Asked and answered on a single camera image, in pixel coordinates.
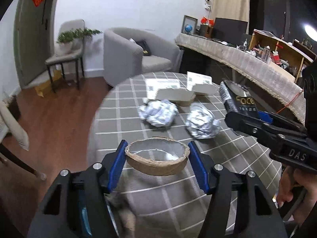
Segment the black face mask packet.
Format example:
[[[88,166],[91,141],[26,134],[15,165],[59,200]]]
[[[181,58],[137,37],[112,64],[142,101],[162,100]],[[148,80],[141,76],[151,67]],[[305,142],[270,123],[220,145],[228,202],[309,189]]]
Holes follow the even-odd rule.
[[[260,118],[255,100],[245,86],[223,79],[220,83],[219,94],[227,112],[232,111]]]

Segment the beige patterned tablecloth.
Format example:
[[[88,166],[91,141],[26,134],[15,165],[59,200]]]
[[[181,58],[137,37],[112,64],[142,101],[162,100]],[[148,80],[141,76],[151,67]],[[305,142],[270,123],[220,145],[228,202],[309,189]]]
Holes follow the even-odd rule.
[[[29,136],[27,132],[19,125],[19,123],[13,117],[13,115],[8,110],[8,107],[3,101],[1,101],[0,111],[1,111],[1,119],[4,121],[9,131],[15,137],[20,147],[26,151],[29,151],[30,141],[29,141]]]

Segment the grey door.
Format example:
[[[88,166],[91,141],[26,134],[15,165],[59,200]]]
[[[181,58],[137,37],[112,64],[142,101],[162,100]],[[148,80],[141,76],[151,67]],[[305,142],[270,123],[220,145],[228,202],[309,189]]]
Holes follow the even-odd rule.
[[[51,55],[53,0],[18,0],[14,20],[14,58],[22,87],[46,70]]]

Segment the grey dining chair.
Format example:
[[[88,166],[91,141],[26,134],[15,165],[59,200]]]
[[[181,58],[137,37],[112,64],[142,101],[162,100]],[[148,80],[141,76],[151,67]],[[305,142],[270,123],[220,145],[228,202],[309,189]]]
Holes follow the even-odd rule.
[[[75,19],[64,22],[59,29],[59,34],[61,32],[65,32],[68,30],[74,29],[84,29],[85,28],[85,21],[83,19]],[[76,72],[76,85],[77,89],[79,90],[79,66],[81,66],[82,77],[85,78],[84,75],[84,67],[83,67],[83,54],[84,54],[84,40],[74,41],[72,51],[69,54],[58,56],[54,53],[51,57],[49,57],[45,61],[45,65],[47,68],[47,72],[49,75],[49,79],[52,84],[53,93],[55,93],[54,86],[53,86],[53,79],[51,74],[51,67],[56,66],[59,64],[62,70],[62,76],[65,79],[64,67],[65,63],[75,62],[75,72]]]

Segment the white leaflet right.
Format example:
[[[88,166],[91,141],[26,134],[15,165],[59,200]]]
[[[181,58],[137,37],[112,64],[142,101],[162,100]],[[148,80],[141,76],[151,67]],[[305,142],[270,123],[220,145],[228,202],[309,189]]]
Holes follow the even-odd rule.
[[[210,76],[188,71],[186,89],[191,91],[196,84],[212,84],[212,78]]]

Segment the brown paper bowl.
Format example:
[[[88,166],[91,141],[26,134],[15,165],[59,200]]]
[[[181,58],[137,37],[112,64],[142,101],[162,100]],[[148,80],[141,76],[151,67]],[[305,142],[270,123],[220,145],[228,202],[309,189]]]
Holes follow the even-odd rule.
[[[134,141],[125,148],[126,161],[135,170],[151,176],[171,176],[187,165],[189,146],[166,137]]]

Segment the flat cardboard box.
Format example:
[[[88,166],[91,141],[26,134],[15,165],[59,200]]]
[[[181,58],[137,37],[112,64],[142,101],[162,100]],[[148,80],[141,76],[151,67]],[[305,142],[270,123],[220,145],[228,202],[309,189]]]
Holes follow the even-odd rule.
[[[53,73],[54,73],[54,76],[52,77],[53,86],[54,86],[54,90],[56,90],[57,87],[62,82],[63,76],[60,70],[54,70]],[[47,80],[46,82],[39,84],[38,86],[35,87],[35,91],[38,96],[45,97],[48,93],[53,91],[51,81]]]

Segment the long cloth-covered sideboard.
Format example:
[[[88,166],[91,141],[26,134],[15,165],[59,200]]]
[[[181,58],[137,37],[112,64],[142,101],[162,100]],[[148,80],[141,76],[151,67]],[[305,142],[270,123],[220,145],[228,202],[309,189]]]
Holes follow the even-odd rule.
[[[175,43],[225,64],[257,84],[286,106],[305,123],[306,102],[302,88],[290,80],[282,69],[276,70],[252,55],[237,48],[194,35],[180,33]]]

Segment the white leaflet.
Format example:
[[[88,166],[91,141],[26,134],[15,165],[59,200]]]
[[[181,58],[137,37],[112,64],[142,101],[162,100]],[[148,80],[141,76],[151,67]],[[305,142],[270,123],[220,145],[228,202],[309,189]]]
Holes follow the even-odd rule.
[[[161,89],[179,89],[180,81],[177,79],[146,79],[147,98],[154,100]]]
[[[212,84],[212,78],[210,76],[188,71],[186,89],[191,91],[196,84]]]

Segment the white paper ball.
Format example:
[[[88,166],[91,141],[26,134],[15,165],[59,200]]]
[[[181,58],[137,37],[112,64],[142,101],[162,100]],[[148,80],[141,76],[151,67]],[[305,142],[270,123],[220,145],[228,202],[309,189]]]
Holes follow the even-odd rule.
[[[167,99],[150,101],[137,109],[139,118],[154,127],[169,127],[178,115],[177,106]]]

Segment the white leaflet left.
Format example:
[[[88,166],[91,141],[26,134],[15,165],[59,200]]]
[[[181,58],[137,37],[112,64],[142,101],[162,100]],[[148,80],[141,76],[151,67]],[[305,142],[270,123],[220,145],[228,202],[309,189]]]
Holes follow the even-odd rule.
[[[177,79],[146,79],[147,98],[154,100],[161,89],[179,89],[180,81]]]

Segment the black monitor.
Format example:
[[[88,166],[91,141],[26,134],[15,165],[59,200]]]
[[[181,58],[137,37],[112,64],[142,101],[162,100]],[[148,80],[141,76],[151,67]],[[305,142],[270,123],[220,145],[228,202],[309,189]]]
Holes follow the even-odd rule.
[[[248,22],[227,18],[216,18],[212,30],[212,37],[230,43],[242,44],[242,36],[246,33]]]

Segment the grey checked tablecloth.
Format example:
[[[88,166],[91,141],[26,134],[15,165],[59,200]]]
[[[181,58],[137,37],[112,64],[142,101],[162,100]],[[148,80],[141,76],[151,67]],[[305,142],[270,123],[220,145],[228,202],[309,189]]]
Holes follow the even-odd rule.
[[[156,128],[139,118],[137,109],[146,96],[146,80],[178,80],[182,88],[183,74],[158,72],[129,77],[120,81],[103,99],[91,124],[87,162],[100,162],[116,150],[121,140],[133,142],[156,136],[188,144],[193,137],[185,122],[188,106],[179,107],[174,122],[167,128]],[[225,124],[225,108],[220,95],[214,93],[196,98],[220,122],[220,132],[212,139],[198,140],[199,150],[215,163],[236,173],[254,171],[269,194],[278,188],[282,166],[269,158],[268,148],[253,137],[236,135]],[[109,196],[122,221],[123,237],[197,237],[207,213],[210,196],[198,186],[191,165],[171,176],[145,175],[126,164],[119,184]]]

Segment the silver foil ball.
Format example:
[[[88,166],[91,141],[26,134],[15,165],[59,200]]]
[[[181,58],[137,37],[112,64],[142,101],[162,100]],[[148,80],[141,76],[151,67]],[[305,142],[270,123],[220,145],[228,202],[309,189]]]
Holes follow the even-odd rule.
[[[220,121],[201,103],[190,105],[185,126],[189,133],[199,140],[214,138],[220,132]]]

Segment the white cardboard tray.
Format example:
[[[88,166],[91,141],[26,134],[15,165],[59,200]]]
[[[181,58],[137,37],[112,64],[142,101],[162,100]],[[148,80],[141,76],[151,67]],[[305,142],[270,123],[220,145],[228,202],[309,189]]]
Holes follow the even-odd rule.
[[[155,100],[162,101],[167,99],[171,103],[179,106],[189,106],[195,100],[196,94],[194,91],[187,89],[159,89]]]

